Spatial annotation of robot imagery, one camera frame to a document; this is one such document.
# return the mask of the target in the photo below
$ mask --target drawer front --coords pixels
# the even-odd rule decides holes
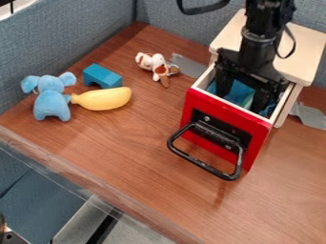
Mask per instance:
[[[248,171],[255,162],[263,142],[273,127],[273,124],[230,106],[223,101],[207,96],[200,91],[189,89],[187,91],[181,127],[192,121],[194,110],[205,112],[210,117],[235,127],[236,129],[240,129],[252,137],[244,153],[242,165],[242,168]],[[216,145],[194,132],[186,132],[184,137],[192,141],[194,144],[199,145],[230,162],[234,163],[236,161],[236,154]]]

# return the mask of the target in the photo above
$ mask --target blue stuffed elephant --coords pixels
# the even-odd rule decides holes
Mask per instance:
[[[71,97],[63,94],[65,87],[76,84],[76,76],[71,72],[65,72],[59,77],[44,75],[27,76],[21,82],[24,93],[38,89],[38,96],[34,103],[33,114],[35,119],[44,120],[46,116],[57,116],[61,121],[71,119],[71,111],[68,107]]]

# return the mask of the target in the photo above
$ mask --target gray fabric wall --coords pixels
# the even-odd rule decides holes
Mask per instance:
[[[205,5],[217,0],[184,0],[186,6]],[[137,20],[209,45],[234,14],[244,8],[245,0],[231,0],[222,10],[197,16],[183,15],[175,0],[138,0]],[[326,0],[295,0],[295,23],[326,32]],[[316,85],[326,89],[326,51],[316,75]]]
[[[30,74],[58,74],[134,18],[133,0],[39,0],[0,21],[0,113]]]

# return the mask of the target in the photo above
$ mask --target open drawer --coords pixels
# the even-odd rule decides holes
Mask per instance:
[[[214,76],[214,64],[211,64],[188,89],[181,119],[182,129],[170,138],[168,146],[174,153],[198,167],[221,178],[232,180],[238,177],[241,168],[248,171],[252,167],[265,138],[290,95],[293,84],[289,84],[270,117],[263,117],[207,92],[206,89]],[[173,141],[180,135],[235,163],[234,174],[230,177],[177,149]]]

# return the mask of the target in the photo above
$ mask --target stuffed elephant ear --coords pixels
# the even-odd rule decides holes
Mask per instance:
[[[59,76],[59,79],[62,80],[65,87],[75,85],[77,82],[77,78],[72,72],[64,72]]]
[[[23,79],[20,83],[23,92],[30,93],[31,91],[33,91],[37,87],[39,79],[40,77],[33,75],[25,77],[25,79]]]

